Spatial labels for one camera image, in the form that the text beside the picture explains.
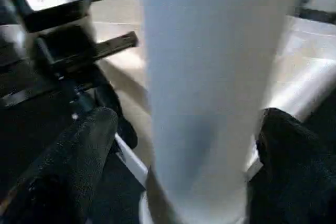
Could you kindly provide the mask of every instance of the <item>black fabric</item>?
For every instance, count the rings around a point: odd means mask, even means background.
[[[335,223],[336,156],[289,114],[268,109],[257,146],[250,223]]]
[[[63,131],[20,178],[3,223],[85,223],[117,125],[111,109],[96,108]]]
[[[93,224],[138,224],[143,186],[110,152],[92,202],[89,219]]]
[[[45,79],[35,71],[32,62],[21,61],[0,73],[0,96],[18,92],[41,81]],[[72,114],[73,108],[67,97],[57,89],[10,109],[0,108],[0,202],[28,166],[74,122]],[[138,218],[139,197],[144,188],[112,151],[102,178],[92,205],[93,209],[97,209],[93,224],[104,221],[132,223]],[[102,211],[95,204],[106,207]]]

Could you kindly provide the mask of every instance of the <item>white cylinder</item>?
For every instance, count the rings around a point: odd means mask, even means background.
[[[185,223],[234,223],[291,0],[143,2],[157,179]]]

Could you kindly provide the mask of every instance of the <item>white pole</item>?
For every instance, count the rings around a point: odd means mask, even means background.
[[[245,215],[245,156],[290,2],[143,0],[154,175],[184,223]]]

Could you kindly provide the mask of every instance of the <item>black machine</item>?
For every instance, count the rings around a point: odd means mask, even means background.
[[[115,134],[130,148],[137,135],[95,64],[136,47],[136,34],[96,44],[77,22],[90,0],[6,1],[34,43],[24,56],[0,47],[0,222],[138,222],[143,187],[114,155]],[[122,204],[116,191],[125,188],[132,193]]]

